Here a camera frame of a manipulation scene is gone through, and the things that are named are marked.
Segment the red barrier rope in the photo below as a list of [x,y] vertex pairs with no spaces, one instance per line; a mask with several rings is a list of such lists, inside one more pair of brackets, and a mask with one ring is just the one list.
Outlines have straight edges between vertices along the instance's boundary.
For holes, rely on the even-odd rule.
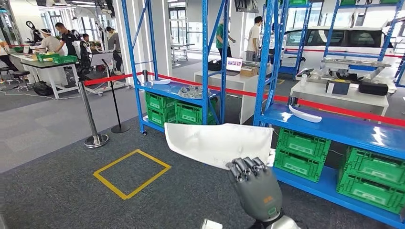
[[[188,81],[188,80],[184,80],[184,79],[179,79],[179,78],[174,78],[174,77],[170,77],[167,75],[159,74],[158,76],[160,78],[170,79],[170,80],[173,80],[173,81],[179,82],[179,83],[185,83],[185,84],[196,85],[196,86],[202,85],[201,83],[197,83],[194,81]],[[112,80],[122,80],[127,77],[132,77],[132,74],[118,75],[118,76],[112,76],[112,77],[96,79],[96,80],[89,80],[89,81],[85,81],[85,85],[87,86],[87,85],[93,85],[93,84],[98,84],[98,83],[105,83],[105,82],[112,81]],[[209,85],[208,88],[212,89],[212,90],[216,90],[216,91],[221,90],[220,87],[211,86],[211,85]],[[247,91],[241,91],[241,90],[230,89],[230,88],[226,88],[225,91],[228,93],[246,95],[246,96],[251,96],[251,97],[257,96],[257,93],[254,93],[254,92],[247,92]],[[264,94],[263,98],[267,99],[268,95]],[[288,101],[288,97],[275,95],[274,100],[276,100],[278,102],[286,103]],[[335,112],[335,113],[339,113],[339,114],[343,114],[343,115],[351,115],[351,116],[358,117],[358,118],[370,119],[370,120],[377,121],[377,122],[383,122],[383,123],[387,123],[387,124],[405,127],[405,120],[401,120],[401,119],[383,117],[383,116],[379,116],[376,114],[370,114],[370,113],[365,113],[365,112],[360,112],[360,111],[353,111],[353,110],[349,110],[346,108],[341,108],[341,107],[336,107],[336,106],[331,106],[331,105],[326,105],[326,104],[320,104],[320,103],[311,102],[311,101],[307,101],[307,100],[303,100],[303,99],[298,99],[298,103],[300,105],[318,108],[318,109]]]

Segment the black bag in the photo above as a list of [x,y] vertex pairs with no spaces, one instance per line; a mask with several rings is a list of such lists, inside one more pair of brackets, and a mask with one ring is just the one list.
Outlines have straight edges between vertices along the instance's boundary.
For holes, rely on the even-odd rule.
[[46,85],[44,81],[36,82],[32,85],[35,93],[42,96],[49,96],[53,94],[53,90],[50,86]]
[[210,61],[210,62],[208,62],[208,70],[210,70],[210,71],[220,71],[222,69],[221,64],[222,64],[221,60]]

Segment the stanchion post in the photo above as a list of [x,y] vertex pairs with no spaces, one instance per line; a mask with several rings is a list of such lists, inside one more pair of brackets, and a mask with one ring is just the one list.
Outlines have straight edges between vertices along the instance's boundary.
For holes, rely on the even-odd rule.
[[92,134],[90,137],[88,137],[85,140],[85,146],[87,148],[97,148],[97,147],[103,146],[109,140],[108,135],[99,134],[97,132],[96,125],[94,124],[94,120],[93,120],[93,115],[92,115],[91,109],[90,109],[90,103],[88,102],[85,85],[83,84],[82,81],[79,81],[78,84],[79,84],[80,94],[82,95],[83,103],[85,104],[87,119],[89,121],[91,134]]
[[[106,61],[104,59],[101,59],[101,60],[106,65],[108,77],[111,77],[111,72],[110,72],[110,69],[108,68],[108,64],[106,63]],[[123,133],[123,132],[128,131],[129,130],[129,125],[122,124],[121,120],[119,119],[119,112],[118,112],[117,100],[115,98],[113,82],[111,82],[111,92],[113,93],[115,112],[117,114],[117,120],[118,120],[118,125],[113,126],[111,128],[111,132],[113,132],[115,134],[119,134],[119,133]]]

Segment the stanchion base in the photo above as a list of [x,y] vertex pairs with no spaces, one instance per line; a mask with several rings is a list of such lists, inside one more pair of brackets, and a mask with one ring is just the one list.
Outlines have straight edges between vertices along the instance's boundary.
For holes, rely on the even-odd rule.
[[113,126],[113,128],[111,128],[111,132],[115,133],[115,134],[119,134],[119,133],[123,133],[129,130],[129,125],[125,125],[121,123],[121,128],[119,128],[119,125]]
[[90,136],[85,140],[85,146],[87,148],[97,148],[105,145],[108,142],[108,135],[98,134],[97,136]]

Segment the cardboard box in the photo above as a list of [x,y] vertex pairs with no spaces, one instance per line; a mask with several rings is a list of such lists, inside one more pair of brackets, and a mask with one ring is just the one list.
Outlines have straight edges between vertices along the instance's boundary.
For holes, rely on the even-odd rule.
[[259,72],[259,69],[258,69],[258,68],[249,67],[249,66],[244,66],[244,67],[242,67],[240,74],[241,74],[242,76],[252,77],[252,76],[257,75],[258,72]]

